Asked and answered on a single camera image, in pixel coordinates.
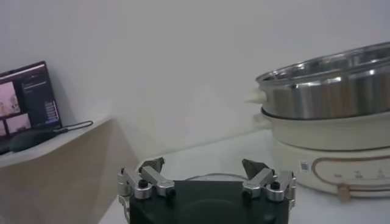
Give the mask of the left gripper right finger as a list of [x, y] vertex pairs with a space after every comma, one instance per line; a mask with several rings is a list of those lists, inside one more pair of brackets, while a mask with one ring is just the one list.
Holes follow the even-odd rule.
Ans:
[[243, 182], [244, 200], [252, 201], [262, 194], [270, 201], [296, 200], [296, 176], [292, 171], [277, 173], [265, 163], [249, 159], [243, 159], [242, 165], [248, 177]]

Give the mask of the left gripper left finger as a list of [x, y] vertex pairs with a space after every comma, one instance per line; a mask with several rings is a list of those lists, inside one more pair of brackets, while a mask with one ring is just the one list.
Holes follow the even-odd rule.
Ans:
[[176, 196], [175, 182], [163, 177], [155, 168], [162, 168], [164, 159], [158, 158], [147, 161], [145, 166], [138, 170], [122, 168], [118, 174], [118, 195], [130, 197], [133, 195], [137, 200], [151, 198], [155, 190], [158, 196], [174, 198]]

